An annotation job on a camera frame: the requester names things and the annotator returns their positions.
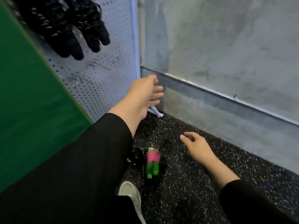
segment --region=black speckled flooring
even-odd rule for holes
[[[159,118],[148,113],[137,129],[133,147],[147,149],[153,143],[159,148],[168,164],[164,179],[158,186],[145,185],[132,166],[123,178],[139,189],[147,224],[229,223],[222,215],[211,180],[180,141],[185,131],[204,136],[222,162],[255,188],[264,190],[270,202],[299,222],[298,175],[167,114]]]

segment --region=perforated metal panel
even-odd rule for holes
[[[43,38],[29,31],[40,53],[93,122],[126,95],[131,83],[138,78],[139,68],[136,61],[139,53],[136,53],[135,47],[138,37],[133,35],[136,25],[132,24],[135,21],[131,0],[94,1],[101,6],[111,44],[106,47],[101,45],[101,51],[93,53],[80,31],[74,27],[73,31],[84,50],[82,61],[73,57],[61,58]]]

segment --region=toy figure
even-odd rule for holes
[[[158,175],[159,173],[159,162],[161,155],[153,145],[148,148],[147,151],[147,178],[151,179],[152,175]]]

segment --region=hand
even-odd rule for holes
[[[155,86],[158,82],[156,75],[148,75],[146,78],[135,80],[126,96],[131,103],[136,104],[140,109],[140,117],[144,119],[147,116],[147,109],[160,103],[158,98],[163,97],[163,86]]]
[[[217,159],[207,141],[195,132],[185,132],[181,141],[186,145],[189,154],[200,164],[204,165]]]

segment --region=green panel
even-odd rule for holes
[[[90,125],[0,0],[0,192]]]

